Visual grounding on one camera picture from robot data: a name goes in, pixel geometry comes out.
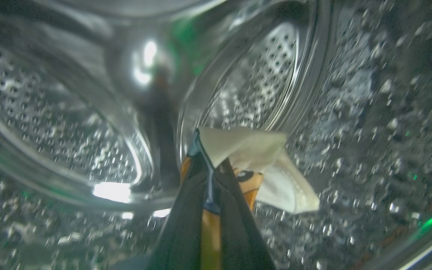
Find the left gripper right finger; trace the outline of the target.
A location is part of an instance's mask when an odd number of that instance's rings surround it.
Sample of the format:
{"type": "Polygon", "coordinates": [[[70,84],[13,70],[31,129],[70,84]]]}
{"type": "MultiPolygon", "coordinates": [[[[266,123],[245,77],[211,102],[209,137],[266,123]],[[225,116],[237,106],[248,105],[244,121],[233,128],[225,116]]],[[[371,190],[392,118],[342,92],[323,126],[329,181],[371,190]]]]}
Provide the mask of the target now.
{"type": "Polygon", "coordinates": [[[216,201],[221,220],[221,269],[275,270],[229,160],[216,168],[216,201]]]}

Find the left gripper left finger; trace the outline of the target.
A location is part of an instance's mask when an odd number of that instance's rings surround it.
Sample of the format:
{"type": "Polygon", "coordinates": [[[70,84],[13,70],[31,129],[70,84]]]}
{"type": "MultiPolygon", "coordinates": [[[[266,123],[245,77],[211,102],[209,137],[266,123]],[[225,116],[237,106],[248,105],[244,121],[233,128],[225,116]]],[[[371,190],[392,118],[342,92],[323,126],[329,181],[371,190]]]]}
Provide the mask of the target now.
{"type": "Polygon", "coordinates": [[[211,232],[204,224],[211,203],[210,173],[205,154],[185,158],[179,194],[151,255],[152,270],[211,269],[211,232]]]}

